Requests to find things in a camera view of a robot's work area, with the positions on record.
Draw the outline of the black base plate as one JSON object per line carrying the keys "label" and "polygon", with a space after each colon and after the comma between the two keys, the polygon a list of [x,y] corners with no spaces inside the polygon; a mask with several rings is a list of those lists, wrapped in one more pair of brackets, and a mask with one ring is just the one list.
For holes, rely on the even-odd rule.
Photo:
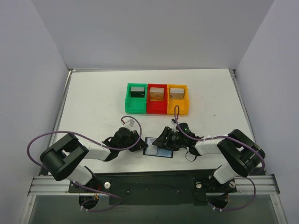
{"label": "black base plate", "polygon": [[211,169],[158,172],[132,172],[95,174],[88,188],[104,192],[104,195],[88,196],[90,191],[73,183],[70,193],[80,193],[79,203],[88,201],[88,208],[108,200],[110,206],[121,205],[206,205],[208,200],[220,197],[226,203],[229,193],[236,192],[234,179],[225,184],[212,177]]}

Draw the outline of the green plastic bin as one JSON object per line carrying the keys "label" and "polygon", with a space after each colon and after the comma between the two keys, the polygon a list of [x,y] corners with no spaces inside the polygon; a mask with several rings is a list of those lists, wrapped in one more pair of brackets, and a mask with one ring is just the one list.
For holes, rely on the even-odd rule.
{"label": "green plastic bin", "polygon": [[[141,86],[145,88],[144,98],[132,98],[130,96],[131,86]],[[127,93],[125,98],[125,112],[131,114],[145,114],[146,113],[146,100],[147,100],[147,84],[141,83],[128,83]]]}

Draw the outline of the black leather card holder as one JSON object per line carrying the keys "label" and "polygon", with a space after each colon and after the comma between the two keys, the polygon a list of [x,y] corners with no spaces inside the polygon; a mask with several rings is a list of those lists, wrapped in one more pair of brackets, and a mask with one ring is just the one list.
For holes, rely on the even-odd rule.
{"label": "black leather card holder", "polygon": [[145,142],[147,143],[148,147],[143,150],[143,155],[153,156],[153,157],[172,158],[173,157],[172,151],[159,148],[152,144],[155,140],[156,138],[152,138],[152,137],[145,138]]}

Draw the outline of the orange plastic bin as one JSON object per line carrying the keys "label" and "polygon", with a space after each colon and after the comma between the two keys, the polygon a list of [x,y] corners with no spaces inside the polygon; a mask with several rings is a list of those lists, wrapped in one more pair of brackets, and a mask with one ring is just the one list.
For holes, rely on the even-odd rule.
{"label": "orange plastic bin", "polygon": [[189,113],[189,96],[187,85],[167,84],[168,105],[167,114],[174,113],[174,107],[179,106],[180,115],[188,115]]}

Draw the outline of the red plastic bin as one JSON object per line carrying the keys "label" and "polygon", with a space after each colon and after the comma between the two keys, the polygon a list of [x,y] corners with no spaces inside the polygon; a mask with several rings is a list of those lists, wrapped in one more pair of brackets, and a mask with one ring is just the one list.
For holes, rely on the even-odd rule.
{"label": "red plastic bin", "polygon": [[168,86],[166,84],[148,84],[146,113],[166,114],[168,106]]}

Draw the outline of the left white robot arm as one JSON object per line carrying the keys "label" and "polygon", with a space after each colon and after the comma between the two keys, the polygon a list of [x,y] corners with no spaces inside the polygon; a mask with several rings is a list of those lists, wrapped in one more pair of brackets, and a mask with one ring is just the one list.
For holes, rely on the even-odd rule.
{"label": "left white robot arm", "polygon": [[105,139],[103,144],[104,146],[86,146],[74,134],[68,133],[45,150],[40,161],[56,181],[68,179],[85,186],[94,175],[87,167],[80,165],[82,160],[108,162],[118,156],[119,149],[129,147],[129,151],[135,152],[148,147],[136,130],[127,127],[119,128],[114,136]]}

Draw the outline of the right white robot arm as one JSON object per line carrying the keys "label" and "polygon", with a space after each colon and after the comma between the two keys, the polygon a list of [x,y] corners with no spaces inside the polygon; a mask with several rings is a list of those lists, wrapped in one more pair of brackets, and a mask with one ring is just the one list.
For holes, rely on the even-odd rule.
{"label": "right white robot arm", "polygon": [[223,155],[226,163],[212,173],[212,178],[219,184],[237,176],[249,176],[265,159],[265,152],[239,129],[220,137],[199,137],[191,132],[187,123],[180,123],[173,128],[166,126],[152,145],[169,151],[185,148],[195,157]]}

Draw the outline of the aluminium frame rail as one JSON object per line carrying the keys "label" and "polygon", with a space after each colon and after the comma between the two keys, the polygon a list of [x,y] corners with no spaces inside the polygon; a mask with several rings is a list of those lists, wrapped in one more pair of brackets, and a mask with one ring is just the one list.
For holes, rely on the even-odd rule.
{"label": "aluminium frame rail", "polygon": [[[59,129],[59,126],[60,126],[60,122],[61,122],[61,117],[62,117],[62,113],[63,113],[63,109],[64,109],[64,105],[65,105],[65,101],[66,101],[66,97],[67,97],[67,93],[68,93],[68,89],[69,89],[69,85],[70,85],[70,81],[71,81],[71,75],[72,75],[72,69],[69,70],[69,73],[68,73],[68,76],[67,76],[67,79],[66,79],[66,82],[65,82],[65,85],[64,85],[64,90],[63,90],[63,96],[62,96],[62,100],[61,100],[61,103],[60,103],[60,106],[59,106],[59,109],[58,109],[58,114],[56,116],[56,119],[55,119],[55,123],[54,123],[54,127],[53,127],[53,131],[57,131]],[[38,164],[38,163],[41,163],[40,160],[39,160],[39,156],[32,156],[31,155],[31,151],[30,151],[30,147],[33,145],[33,142],[30,142],[27,146],[27,156],[28,158],[34,163],[34,164]],[[54,193],[62,193],[62,194],[68,194],[68,188],[69,188],[69,181],[66,181],[67,184],[65,185],[61,185],[59,183],[56,183],[53,185],[54,188],[62,188],[63,189],[56,189],[54,190],[53,192],[50,192],[50,188],[52,187],[51,186],[46,186],[46,190],[49,190],[49,191],[46,191],[46,193],[49,193],[49,194],[54,194]]]}

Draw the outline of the black card stack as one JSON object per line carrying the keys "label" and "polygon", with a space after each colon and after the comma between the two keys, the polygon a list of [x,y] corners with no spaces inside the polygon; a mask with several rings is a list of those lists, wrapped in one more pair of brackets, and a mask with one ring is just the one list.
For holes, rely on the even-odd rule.
{"label": "black card stack", "polygon": [[131,86],[130,87],[130,96],[132,98],[144,98],[145,97],[145,88],[141,86]]}

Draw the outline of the brown card stack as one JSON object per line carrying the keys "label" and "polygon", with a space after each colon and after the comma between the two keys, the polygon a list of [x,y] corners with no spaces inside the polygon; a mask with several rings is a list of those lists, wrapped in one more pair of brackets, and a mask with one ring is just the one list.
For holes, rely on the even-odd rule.
{"label": "brown card stack", "polygon": [[149,99],[152,101],[164,100],[164,88],[150,87]]}

